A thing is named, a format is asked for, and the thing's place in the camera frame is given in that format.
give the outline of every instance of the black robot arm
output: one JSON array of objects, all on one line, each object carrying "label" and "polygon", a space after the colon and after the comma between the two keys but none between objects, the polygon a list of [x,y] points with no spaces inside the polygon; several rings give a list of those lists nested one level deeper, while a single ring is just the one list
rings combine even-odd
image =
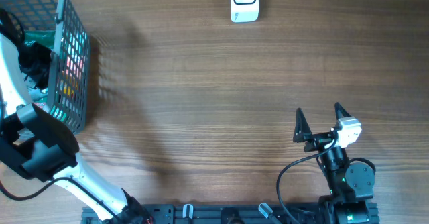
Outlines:
[{"label": "black robot arm", "polygon": [[378,210],[368,202],[374,195],[375,165],[364,158],[349,159],[345,150],[359,137],[361,123],[339,103],[335,113],[337,123],[329,132],[312,134],[302,110],[297,109],[294,142],[305,142],[305,152],[330,148],[317,157],[331,193],[319,199],[326,223],[378,223]]}]

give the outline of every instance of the basket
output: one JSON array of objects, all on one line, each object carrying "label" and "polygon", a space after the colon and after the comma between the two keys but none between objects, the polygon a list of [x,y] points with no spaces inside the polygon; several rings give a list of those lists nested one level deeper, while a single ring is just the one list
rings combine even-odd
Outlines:
[{"label": "basket", "polygon": [[85,126],[90,42],[73,4],[0,0],[0,5],[20,20],[24,30],[55,30],[46,102],[39,106],[78,134]]}]

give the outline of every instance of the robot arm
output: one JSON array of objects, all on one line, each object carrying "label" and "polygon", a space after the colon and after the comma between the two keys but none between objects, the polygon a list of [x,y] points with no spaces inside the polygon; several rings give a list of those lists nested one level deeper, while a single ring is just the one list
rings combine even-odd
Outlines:
[{"label": "robot arm", "polygon": [[6,34],[6,26],[12,25],[4,9],[0,9],[0,85],[3,87],[5,116],[16,112],[16,107],[32,102],[23,81],[18,62],[18,39],[14,34]]},{"label": "robot arm", "polygon": [[[57,119],[29,104],[2,122],[0,161],[23,178],[65,188],[108,223],[129,223],[136,218],[151,223],[148,212],[133,197],[107,182],[82,159],[73,133]],[[23,128],[35,137],[16,145],[17,132]]]},{"label": "robot arm", "polygon": [[378,223],[379,217],[373,215],[374,207],[368,202],[374,195],[375,166],[364,158],[349,159],[345,151],[362,132],[361,123],[339,103],[335,103],[335,113],[336,125],[330,132],[312,134],[302,110],[297,109],[294,142],[305,142],[305,152],[319,153],[315,156],[331,193],[320,197],[319,203],[327,210],[329,223]]}]

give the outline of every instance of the cable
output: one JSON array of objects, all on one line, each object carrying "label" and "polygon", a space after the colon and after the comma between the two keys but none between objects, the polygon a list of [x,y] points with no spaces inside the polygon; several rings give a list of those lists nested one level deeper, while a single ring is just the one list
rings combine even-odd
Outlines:
[{"label": "cable", "polygon": [[74,184],[81,191],[83,191],[85,194],[87,194],[92,200],[94,200],[97,204],[99,204],[102,208],[104,208],[108,213],[110,213],[114,218],[118,219],[120,222],[123,222],[112,210],[110,210],[110,208],[108,208],[104,204],[103,201],[100,201],[99,199],[97,199],[93,194],[91,194],[89,191],[87,191],[87,189],[85,189],[83,186],[81,186],[79,183],[77,183],[75,180],[73,180],[72,178],[69,178],[69,177],[57,178],[57,179],[47,183],[47,185],[43,186],[41,189],[39,189],[35,193],[24,196],[24,197],[17,197],[14,194],[11,194],[9,191],[6,190],[6,188],[3,186],[3,184],[0,181],[0,192],[2,192],[6,197],[8,197],[14,201],[26,201],[26,200],[30,200],[30,199],[38,196],[39,194],[42,194],[47,188],[51,187],[53,184],[55,184],[56,182],[58,182],[60,180],[66,180],[66,181],[69,181],[70,183]]},{"label": "cable", "polygon": [[300,160],[296,160],[290,164],[288,164],[282,171],[280,171],[279,176],[277,177],[277,182],[275,184],[275,188],[277,190],[277,198],[279,198],[279,202],[280,205],[283,207],[284,211],[286,212],[286,214],[288,215],[288,217],[296,224],[300,224],[300,222],[292,215],[290,214],[290,212],[288,211],[288,208],[286,208],[285,204],[283,203],[283,199],[282,199],[282,195],[280,194],[280,180],[282,179],[283,174],[286,172],[286,170],[288,170],[289,168],[291,168],[292,166],[295,166],[296,164],[299,164],[301,162],[307,161],[307,160],[311,160],[313,158],[317,158],[320,157],[322,155],[324,155],[325,153],[327,153],[329,150],[333,149],[335,147],[336,144],[336,139],[334,140],[334,142],[329,146],[329,148],[325,149],[323,152],[317,153],[317,154],[313,154],[311,156],[307,156],[305,158],[302,158]]}]

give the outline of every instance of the gray wire basket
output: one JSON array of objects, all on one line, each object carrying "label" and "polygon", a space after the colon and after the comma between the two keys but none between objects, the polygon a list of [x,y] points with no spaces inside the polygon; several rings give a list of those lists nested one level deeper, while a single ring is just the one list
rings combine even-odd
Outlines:
[{"label": "gray wire basket", "polygon": [[0,0],[0,7],[24,30],[55,30],[47,98],[39,106],[78,134],[85,125],[90,42],[71,1]]}]

